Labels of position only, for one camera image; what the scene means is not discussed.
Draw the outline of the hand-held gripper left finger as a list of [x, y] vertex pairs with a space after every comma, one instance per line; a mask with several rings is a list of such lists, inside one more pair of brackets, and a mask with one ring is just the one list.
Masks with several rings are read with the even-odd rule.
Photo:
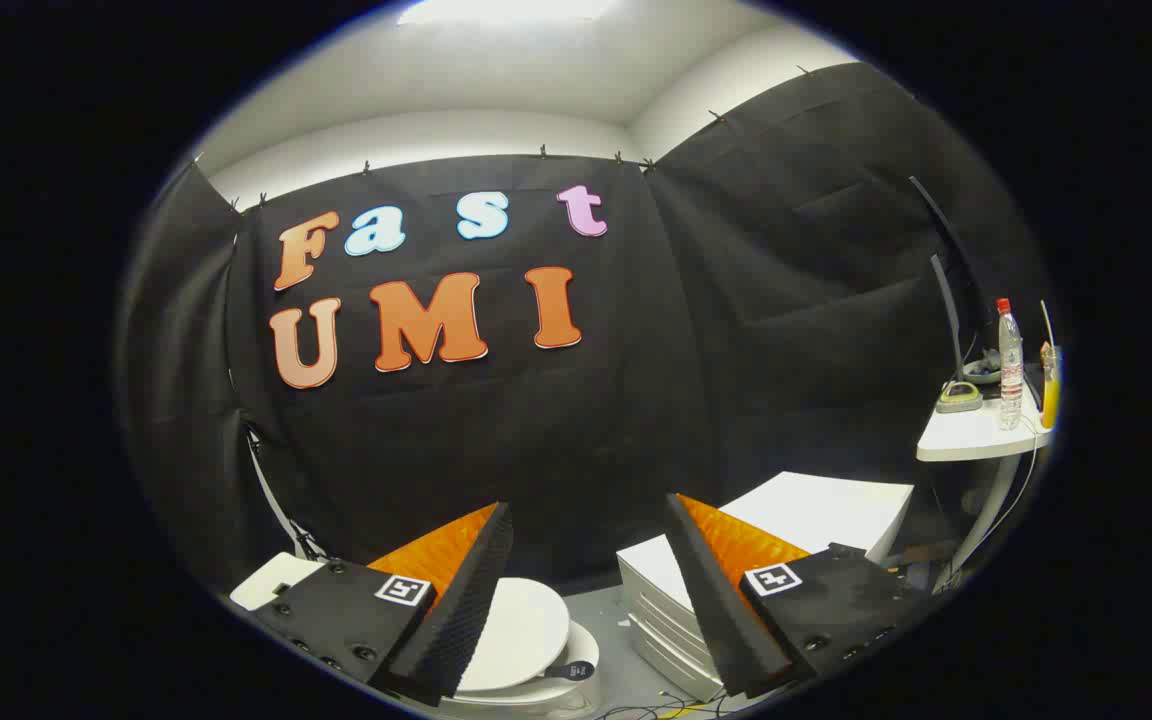
[[435, 707], [467, 673], [513, 537], [509, 505], [490, 503], [370, 564], [320, 562], [253, 616], [353, 682]]

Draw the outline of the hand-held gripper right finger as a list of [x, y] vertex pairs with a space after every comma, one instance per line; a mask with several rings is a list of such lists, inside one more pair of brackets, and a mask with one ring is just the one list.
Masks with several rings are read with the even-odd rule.
[[666, 538], [727, 694], [849, 670], [904, 632], [929, 593], [831, 543], [810, 553], [694, 498], [666, 497]]

